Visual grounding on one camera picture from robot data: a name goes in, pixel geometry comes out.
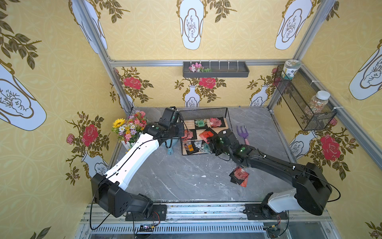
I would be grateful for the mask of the da hong pao tea bag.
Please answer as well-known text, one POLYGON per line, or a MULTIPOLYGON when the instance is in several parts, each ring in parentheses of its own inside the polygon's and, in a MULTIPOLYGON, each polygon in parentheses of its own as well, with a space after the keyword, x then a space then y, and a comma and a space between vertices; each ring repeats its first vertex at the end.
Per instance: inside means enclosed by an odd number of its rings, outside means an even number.
POLYGON ((246 172, 242 167, 236 167, 229 176, 231 178, 230 182, 240 185, 244 188, 247 187, 249 173, 246 172))

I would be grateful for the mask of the red black tea bag front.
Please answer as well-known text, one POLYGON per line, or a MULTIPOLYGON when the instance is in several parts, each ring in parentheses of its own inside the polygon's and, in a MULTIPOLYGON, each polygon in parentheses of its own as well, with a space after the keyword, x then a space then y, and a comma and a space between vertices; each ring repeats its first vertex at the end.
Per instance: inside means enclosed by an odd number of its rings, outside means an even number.
POLYGON ((186 129, 184 131, 184 136, 182 136, 182 141, 192 140, 193 137, 194 137, 193 132, 191 130, 186 129))

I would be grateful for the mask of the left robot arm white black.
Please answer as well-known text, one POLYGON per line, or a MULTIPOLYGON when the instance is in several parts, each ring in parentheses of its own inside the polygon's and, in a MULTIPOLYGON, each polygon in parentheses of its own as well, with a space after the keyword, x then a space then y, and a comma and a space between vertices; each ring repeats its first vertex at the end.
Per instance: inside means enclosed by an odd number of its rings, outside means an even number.
POLYGON ((91 179, 93 201, 116 218, 125 212, 150 217, 153 201, 142 194, 128 193, 127 187, 140 166, 162 143, 184 136, 179 117, 176 107, 169 107, 158 122, 148 123, 134 146, 113 168, 91 179))

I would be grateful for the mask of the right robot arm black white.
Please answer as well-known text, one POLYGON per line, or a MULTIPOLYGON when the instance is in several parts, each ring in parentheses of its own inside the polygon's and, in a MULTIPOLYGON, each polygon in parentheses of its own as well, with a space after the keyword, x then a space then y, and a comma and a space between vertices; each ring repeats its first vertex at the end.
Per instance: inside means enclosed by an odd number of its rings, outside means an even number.
POLYGON ((270 219, 278 213, 296 210, 305 210, 316 216, 323 214, 333 187, 315 164, 287 162, 253 146, 240 144, 230 129, 220 131, 207 141, 215 155, 226 154, 240 166, 259 169, 293 187, 281 193, 267 194, 260 205, 264 218, 270 219))

